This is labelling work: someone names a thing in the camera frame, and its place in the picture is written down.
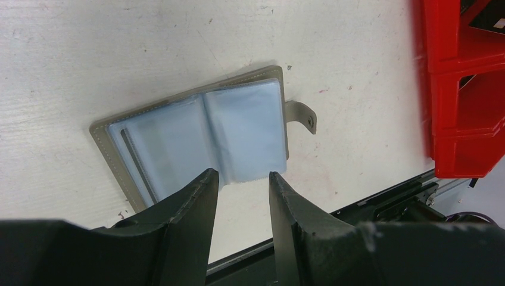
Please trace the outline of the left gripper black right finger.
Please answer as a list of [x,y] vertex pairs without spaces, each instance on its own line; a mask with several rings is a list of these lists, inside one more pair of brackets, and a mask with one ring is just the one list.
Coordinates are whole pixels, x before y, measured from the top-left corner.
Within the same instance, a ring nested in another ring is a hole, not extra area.
[[447,219],[418,198],[362,222],[325,212],[284,178],[269,175],[280,285],[503,285],[504,230],[484,220]]

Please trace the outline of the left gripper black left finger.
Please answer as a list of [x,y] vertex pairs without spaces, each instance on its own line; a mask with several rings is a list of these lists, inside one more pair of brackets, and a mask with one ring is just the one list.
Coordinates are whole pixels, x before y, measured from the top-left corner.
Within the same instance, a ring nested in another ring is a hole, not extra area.
[[207,169],[110,228],[1,222],[2,285],[204,285],[219,190]]

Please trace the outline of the grey card holder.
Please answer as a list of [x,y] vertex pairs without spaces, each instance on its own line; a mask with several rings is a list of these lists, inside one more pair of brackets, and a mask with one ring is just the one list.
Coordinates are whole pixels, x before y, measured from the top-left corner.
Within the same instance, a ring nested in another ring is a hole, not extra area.
[[287,124],[317,131],[317,115],[286,101],[282,67],[269,65],[91,124],[89,131],[130,205],[141,212],[205,169],[219,185],[283,173]]

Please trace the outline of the red plastic tray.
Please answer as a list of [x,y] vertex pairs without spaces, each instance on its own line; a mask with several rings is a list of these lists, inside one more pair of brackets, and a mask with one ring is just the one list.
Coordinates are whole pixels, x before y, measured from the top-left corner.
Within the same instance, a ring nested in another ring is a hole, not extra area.
[[411,5],[435,176],[482,178],[504,157],[504,2]]

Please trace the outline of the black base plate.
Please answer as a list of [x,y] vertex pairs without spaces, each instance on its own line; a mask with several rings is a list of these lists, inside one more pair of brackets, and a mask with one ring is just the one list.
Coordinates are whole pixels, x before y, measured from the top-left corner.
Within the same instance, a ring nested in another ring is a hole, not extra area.
[[[436,195],[460,186],[475,186],[476,179],[437,179],[427,171],[364,198],[331,215],[351,225],[361,222],[485,222],[490,218],[471,211],[442,214],[433,206]],[[268,239],[210,263],[206,285],[277,285],[273,240]]]

